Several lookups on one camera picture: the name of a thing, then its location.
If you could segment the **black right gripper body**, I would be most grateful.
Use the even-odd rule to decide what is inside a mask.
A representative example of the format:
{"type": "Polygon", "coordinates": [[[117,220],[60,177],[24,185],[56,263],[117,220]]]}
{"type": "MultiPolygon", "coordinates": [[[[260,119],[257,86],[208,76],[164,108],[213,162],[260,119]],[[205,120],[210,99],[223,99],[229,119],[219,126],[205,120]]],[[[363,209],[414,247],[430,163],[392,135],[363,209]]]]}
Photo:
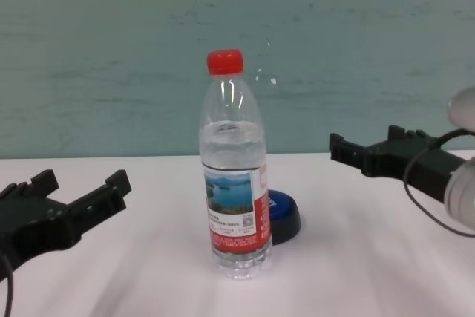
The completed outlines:
{"type": "MultiPolygon", "coordinates": [[[[385,141],[375,144],[368,148],[364,175],[403,180],[404,170],[410,160],[427,145],[424,141],[385,141]]],[[[412,166],[408,184],[442,202],[452,173],[465,162],[465,159],[441,149],[429,151],[412,166]]]]}

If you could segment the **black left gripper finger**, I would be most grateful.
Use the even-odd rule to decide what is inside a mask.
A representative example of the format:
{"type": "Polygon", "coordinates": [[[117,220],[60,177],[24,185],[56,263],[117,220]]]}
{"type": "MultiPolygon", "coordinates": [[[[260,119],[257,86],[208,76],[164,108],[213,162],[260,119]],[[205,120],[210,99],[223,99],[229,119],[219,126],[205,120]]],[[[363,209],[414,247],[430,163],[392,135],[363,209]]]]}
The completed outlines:
{"type": "Polygon", "coordinates": [[[73,243],[83,234],[105,222],[126,208],[125,196],[131,184],[125,169],[114,172],[99,188],[87,193],[68,205],[73,243]]]}
{"type": "Polygon", "coordinates": [[[52,169],[46,169],[30,180],[30,190],[38,197],[47,197],[59,188],[59,184],[52,169]]]}

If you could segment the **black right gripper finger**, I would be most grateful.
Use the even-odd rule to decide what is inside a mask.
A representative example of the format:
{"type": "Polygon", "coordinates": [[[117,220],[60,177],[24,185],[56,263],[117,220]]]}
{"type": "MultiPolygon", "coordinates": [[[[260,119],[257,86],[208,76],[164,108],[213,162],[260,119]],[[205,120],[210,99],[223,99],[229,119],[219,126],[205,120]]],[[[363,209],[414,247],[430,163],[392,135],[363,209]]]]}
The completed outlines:
{"type": "Polygon", "coordinates": [[[421,143],[432,143],[433,138],[425,131],[421,129],[416,130],[406,130],[397,125],[390,125],[388,127],[388,140],[391,142],[396,141],[411,141],[411,142],[421,142],[421,143]]]}
{"type": "Polygon", "coordinates": [[[329,150],[331,160],[359,169],[363,175],[367,176],[368,148],[366,146],[348,142],[341,135],[331,133],[329,150]]]}

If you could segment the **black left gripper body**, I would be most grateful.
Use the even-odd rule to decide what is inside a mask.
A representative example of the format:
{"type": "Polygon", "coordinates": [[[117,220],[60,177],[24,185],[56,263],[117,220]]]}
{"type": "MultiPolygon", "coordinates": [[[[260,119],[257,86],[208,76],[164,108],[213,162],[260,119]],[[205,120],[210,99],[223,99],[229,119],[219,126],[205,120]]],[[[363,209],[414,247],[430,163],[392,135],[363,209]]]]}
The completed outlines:
{"type": "Polygon", "coordinates": [[[68,205],[41,197],[28,184],[10,184],[1,191],[1,279],[47,252],[71,248],[68,205]]]}

